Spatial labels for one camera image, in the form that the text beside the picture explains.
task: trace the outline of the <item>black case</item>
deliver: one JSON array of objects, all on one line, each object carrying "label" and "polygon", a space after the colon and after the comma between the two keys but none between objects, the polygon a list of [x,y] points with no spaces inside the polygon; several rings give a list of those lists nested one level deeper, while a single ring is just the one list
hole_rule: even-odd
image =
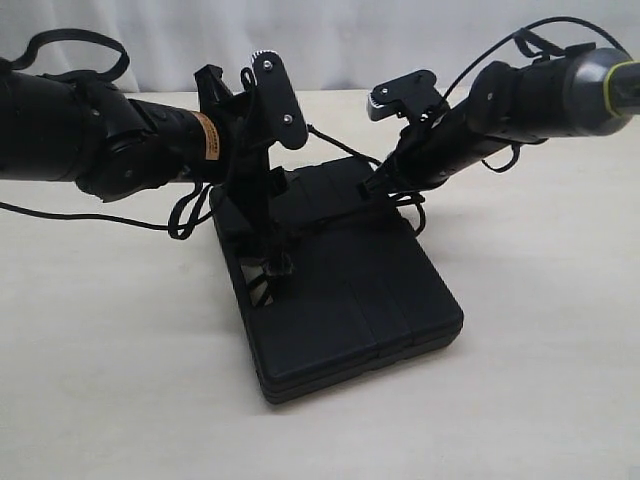
[{"label": "black case", "polygon": [[[272,200],[286,224],[361,207],[356,185],[371,174],[353,158],[294,171]],[[395,209],[340,223],[290,252],[294,274],[253,306],[233,235],[248,229],[231,202],[216,229],[266,399],[282,403],[365,371],[449,345],[463,313]]]}]

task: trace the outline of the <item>sticker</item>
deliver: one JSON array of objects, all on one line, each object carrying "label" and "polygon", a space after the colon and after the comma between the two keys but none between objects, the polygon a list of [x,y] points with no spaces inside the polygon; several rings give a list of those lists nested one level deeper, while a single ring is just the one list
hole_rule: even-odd
[{"label": "sticker", "polygon": [[213,122],[204,113],[191,112],[202,126],[205,138],[204,158],[206,160],[220,159],[220,135]]}]

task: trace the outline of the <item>white wall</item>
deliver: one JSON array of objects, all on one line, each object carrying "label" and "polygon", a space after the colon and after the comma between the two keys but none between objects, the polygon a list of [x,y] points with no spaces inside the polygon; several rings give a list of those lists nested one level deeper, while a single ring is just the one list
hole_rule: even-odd
[{"label": "white wall", "polygon": [[[192,73],[238,72],[257,49],[284,58],[297,89],[369,88],[416,68],[441,86],[486,47],[544,16],[574,15],[640,50],[638,0],[0,0],[0,56],[14,58],[35,33],[94,29],[122,41],[132,57],[121,88],[194,90]],[[548,27],[560,44],[594,38],[576,26]],[[37,71],[100,68],[98,47],[47,47]],[[517,60],[514,49],[499,54]]]}]

